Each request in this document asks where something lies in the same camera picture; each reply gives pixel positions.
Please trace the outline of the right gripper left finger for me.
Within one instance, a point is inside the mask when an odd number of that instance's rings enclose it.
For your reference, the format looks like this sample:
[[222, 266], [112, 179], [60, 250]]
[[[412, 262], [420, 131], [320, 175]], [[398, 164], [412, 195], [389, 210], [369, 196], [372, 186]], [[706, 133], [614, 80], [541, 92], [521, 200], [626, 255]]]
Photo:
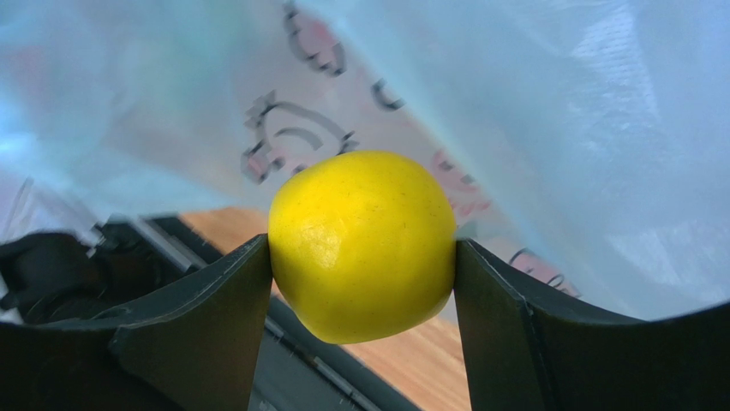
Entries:
[[244, 410], [272, 283], [258, 235], [90, 319], [1, 326], [4, 410]]

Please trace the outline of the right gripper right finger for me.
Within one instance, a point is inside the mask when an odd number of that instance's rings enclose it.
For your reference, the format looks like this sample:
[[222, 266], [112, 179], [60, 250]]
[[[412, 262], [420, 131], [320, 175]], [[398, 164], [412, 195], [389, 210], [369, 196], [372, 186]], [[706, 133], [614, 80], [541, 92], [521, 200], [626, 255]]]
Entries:
[[726, 410], [729, 306], [656, 321], [613, 313], [456, 246], [474, 410]]

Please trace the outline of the yellow lemon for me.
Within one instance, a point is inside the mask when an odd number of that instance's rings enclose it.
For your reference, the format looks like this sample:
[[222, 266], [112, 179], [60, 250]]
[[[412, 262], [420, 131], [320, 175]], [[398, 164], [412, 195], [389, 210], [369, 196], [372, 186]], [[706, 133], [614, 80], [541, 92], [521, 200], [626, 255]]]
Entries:
[[455, 281], [456, 220], [436, 179], [392, 152], [349, 152], [291, 177], [269, 211], [280, 293], [325, 343], [424, 323]]

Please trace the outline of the light blue plastic bag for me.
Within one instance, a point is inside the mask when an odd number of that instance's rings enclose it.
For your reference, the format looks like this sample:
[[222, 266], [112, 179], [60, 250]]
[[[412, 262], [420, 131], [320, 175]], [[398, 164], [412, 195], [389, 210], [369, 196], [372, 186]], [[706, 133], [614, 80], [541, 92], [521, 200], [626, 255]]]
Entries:
[[106, 216], [399, 152], [606, 309], [729, 300], [726, 1], [4, 1], [1, 172]]

